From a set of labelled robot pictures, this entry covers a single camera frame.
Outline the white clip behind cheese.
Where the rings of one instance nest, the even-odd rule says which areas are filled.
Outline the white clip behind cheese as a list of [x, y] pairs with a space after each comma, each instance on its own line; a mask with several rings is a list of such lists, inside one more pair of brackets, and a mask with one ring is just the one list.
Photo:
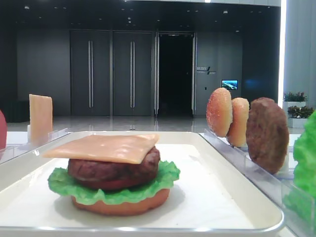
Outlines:
[[29, 124], [27, 126], [27, 138], [28, 138], [28, 143], [31, 142], [31, 125]]

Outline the brown meat patty in rack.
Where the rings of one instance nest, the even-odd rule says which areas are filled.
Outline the brown meat patty in rack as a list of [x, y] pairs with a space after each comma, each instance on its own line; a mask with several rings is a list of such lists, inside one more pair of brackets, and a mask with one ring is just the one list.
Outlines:
[[284, 164], [289, 143], [285, 112], [270, 98], [251, 102], [246, 124], [246, 143], [250, 159], [270, 174]]

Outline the sesame top bun in rack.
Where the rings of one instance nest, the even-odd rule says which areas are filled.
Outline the sesame top bun in rack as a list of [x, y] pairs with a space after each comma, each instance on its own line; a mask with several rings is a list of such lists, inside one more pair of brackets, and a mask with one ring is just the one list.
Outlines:
[[211, 131], [218, 137], [225, 137], [233, 122], [232, 97], [225, 88], [218, 88], [209, 97], [206, 120]]

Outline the bottom bun slice on tray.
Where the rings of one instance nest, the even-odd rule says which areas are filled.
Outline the bottom bun slice on tray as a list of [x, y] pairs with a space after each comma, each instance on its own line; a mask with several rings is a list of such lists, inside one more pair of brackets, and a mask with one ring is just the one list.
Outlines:
[[73, 196], [71, 196], [71, 200], [73, 205], [80, 210], [108, 216], [135, 216], [144, 214], [163, 205], [168, 199], [169, 193], [170, 189], [162, 189], [153, 197], [146, 198], [137, 203], [124, 202], [122, 204], [113, 205], [105, 204], [102, 201], [97, 201], [92, 205], [81, 204], [76, 201], [76, 198]]

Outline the brown meat patty on burger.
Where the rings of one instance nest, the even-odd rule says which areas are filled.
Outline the brown meat patty on burger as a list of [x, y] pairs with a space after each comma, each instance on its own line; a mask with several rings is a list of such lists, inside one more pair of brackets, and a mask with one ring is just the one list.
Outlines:
[[81, 181], [113, 181], [156, 177], [159, 161], [160, 152], [154, 147], [146, 154], [141, 164], [70, 159], [68, 174], [75, 180]]

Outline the green lettuce leaf in rack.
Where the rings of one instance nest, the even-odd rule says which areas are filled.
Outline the green lettuce leaf in rack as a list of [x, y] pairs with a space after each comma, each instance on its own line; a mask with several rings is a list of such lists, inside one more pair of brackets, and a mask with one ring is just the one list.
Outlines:
[[296, 186], [284, 198], [285, 206], [296, 212], [310, 226], [316, 226], [316, 114], [304, 125], [304, 132], [294, 142], [293, 157]]

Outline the clear acrylic rack left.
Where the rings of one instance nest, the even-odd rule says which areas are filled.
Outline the clear acrylic rack left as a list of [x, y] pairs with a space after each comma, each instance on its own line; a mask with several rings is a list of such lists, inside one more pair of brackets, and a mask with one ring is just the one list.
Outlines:
[[24, 144], [8, 144], [6, 148], [0, 150], [0, 163], [3, 164], [9, 160], [12, 160], [24, 153], [27, 153], [32, 150], [36, 150], [37, 148], [46, 145], [49, 142], [52, 142], [58, 138], [61, 138], [67, 134], [69, 131], [67, 128], [61, 130], [55, 130], [47, 135], [47, 138], [42, 138], [37, 142], [29, 142], [29, 133], [28, 132], [9, 132], [9, 138], [12, 140], [19, 139], [19, 140], [27, 140], [27, 143]]

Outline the white planter with plants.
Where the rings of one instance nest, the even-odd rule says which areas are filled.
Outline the white planter with plants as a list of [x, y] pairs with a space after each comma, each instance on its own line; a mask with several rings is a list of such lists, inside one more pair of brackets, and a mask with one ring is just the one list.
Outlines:
[[307, 96], [303, 92], [284, 93], [283, 109], [290, 128], [303, 128], [307, 118], [314, 112], [307, 106]]

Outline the red tomato slice in rack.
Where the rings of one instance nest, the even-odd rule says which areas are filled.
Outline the red tomato slice in rack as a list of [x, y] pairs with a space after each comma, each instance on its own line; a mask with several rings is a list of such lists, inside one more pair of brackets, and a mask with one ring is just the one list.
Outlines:
[[5, 149], [7, 139], [7, 124], [2, 111], [0, 111], [0, 149]]

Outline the dark double door middle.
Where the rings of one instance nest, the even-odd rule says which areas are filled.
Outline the dark double door middle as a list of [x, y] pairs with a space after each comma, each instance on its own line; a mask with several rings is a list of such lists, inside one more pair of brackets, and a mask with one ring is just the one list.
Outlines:
[[152, 34], [114, 32], [114, 116], [152, 114]]

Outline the plain bun slice in rack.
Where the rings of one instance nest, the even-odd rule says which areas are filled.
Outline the plain bun slice in rack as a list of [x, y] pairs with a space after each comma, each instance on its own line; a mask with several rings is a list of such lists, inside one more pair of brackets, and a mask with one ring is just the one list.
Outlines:
[[249, 117], [249, 102], [245, 98], [234, 98], [233, 122], [230, 125], [226, 139], [230, 145], [242, 147], [246, 144], [246, 125]]

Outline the small wall display screen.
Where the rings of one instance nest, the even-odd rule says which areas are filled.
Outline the small wall display screen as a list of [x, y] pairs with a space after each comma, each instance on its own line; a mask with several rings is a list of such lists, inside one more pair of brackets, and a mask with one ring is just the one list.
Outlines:
[[221, 87], [227, 90], [237, 90], [238, 89], [238, 80], [222, 80]]

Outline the white rectangular serving tray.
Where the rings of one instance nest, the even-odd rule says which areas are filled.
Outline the white rectangular serving tray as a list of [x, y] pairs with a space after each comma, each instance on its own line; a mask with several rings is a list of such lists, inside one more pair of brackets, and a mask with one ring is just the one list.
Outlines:
[[41, 155], [90, 135], [73, 132], [0, 166], [3, 237], [276, 237], [283, 211], [193, 132], [160, 132], [162, 160], [180, 169], [167, 201], [139, 216], [108, 217], [78, 210], [48, 188], [67, 160]]

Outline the green lettuce leaf on burger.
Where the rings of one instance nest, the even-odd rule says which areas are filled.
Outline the green lettuce leaf on burger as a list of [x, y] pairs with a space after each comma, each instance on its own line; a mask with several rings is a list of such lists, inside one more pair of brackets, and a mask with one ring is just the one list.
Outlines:
[[172, 188], [174, 182], [179, 180], [180, 173], [180, 169], [174, 162], [160, 161], [158, 173], [152, 181], [117, 191], [104, 191], [84, 187], [68, 174], [67, 169], [55, 168], [48, 178], [48, 186], [51, 191], [61, 196], [74, 196], [78, 203], [84, 205], [92, 205], [97, 201], [103, 201], [109, 205], [124, 202], [138, 203], [146, 198], [152, 198], [158, 191]]

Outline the orange cheese slice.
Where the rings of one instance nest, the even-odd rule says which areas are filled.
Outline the orange cheese slice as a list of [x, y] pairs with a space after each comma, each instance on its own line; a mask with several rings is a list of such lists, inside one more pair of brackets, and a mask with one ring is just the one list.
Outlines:
[[89, 135], [48, 150], [42, 156], [140, 164], [158, 140], [157, 134]]
[[47, 139], [53, 131], [53, 103], [49, 96], [29, 94], [30, 140]]

